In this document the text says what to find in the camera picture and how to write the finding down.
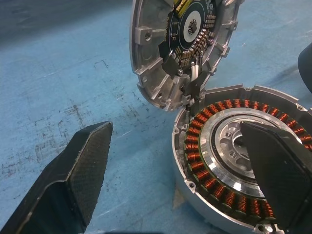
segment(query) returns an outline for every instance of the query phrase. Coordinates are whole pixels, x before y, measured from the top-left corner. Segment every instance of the circuit board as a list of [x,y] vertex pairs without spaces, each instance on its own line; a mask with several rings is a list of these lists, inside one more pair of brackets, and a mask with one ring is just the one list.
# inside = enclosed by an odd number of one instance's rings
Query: circuit board
[[214,43],[215,9],[215,0],[175,0],[167,17],[165,40],[159,45],[164,61],[170,57],[171,63],[175,63],[169,67],[185,72],[200,52]]

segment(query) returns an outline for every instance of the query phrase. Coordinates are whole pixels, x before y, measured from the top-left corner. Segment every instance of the black plastic part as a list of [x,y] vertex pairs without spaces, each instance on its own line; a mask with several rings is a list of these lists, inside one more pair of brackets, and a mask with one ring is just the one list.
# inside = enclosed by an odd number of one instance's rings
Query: black plastic part
[[207,78],[208,73],[206,71],[202,71],[201,74],[197,77],[197,79],[191,81],[186,87],[184,88],[184,95],[191,95],[191,99],[195,101],[199,98],[200,87],[204,83],[205,79]]
[[312,93],[312,43],[300,53],[298,69],[303,82]]
[[311,153],[287,131],[254,122],[240,124],[254,176],[279,227],[312,233]]
[[113,125],[88,126],[42,171],[0,234],[78,234],[90,223]]
[[171,77],[174,77],[177,74],[179,68],[179,65],[176,63],[172,56],[167,56],[164,63],[162,64],[162,69],[164,69],[164,71],[168,73]]

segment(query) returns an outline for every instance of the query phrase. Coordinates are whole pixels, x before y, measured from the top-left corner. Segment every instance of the yellow component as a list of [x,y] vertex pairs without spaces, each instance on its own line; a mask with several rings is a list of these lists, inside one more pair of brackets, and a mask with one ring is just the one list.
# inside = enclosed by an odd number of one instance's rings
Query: yellow component
[[177,15],[181,18],[184,12],[187,10],[189,5],[192,3],[193,0],[182,0],[179,6],[176,7]]

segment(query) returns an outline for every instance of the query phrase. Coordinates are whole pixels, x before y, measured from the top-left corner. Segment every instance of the screw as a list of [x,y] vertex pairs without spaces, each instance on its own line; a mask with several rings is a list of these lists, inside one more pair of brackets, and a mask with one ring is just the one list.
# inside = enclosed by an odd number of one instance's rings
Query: screw
[[179,76],[181,76],[181,75],[183,75],[183,70],[182,69],[179,69],[178,71],[177,71],[177,74],[179,75]]

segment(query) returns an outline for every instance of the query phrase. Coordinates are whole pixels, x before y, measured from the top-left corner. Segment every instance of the blue surface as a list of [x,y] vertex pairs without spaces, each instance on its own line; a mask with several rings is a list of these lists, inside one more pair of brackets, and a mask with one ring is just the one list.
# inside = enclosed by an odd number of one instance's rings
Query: blue surface
[[[0,227],[74,132],[111,120],[107,170],[87,233],[220,233],[174,196],[176,113],[151,106],[137,89],[128,49],[131,1],[0,4]],[[312,106],[296,67],[312,41],[311,7],[311,0],[247,0],[229,56],[207,86],[257,83]]]

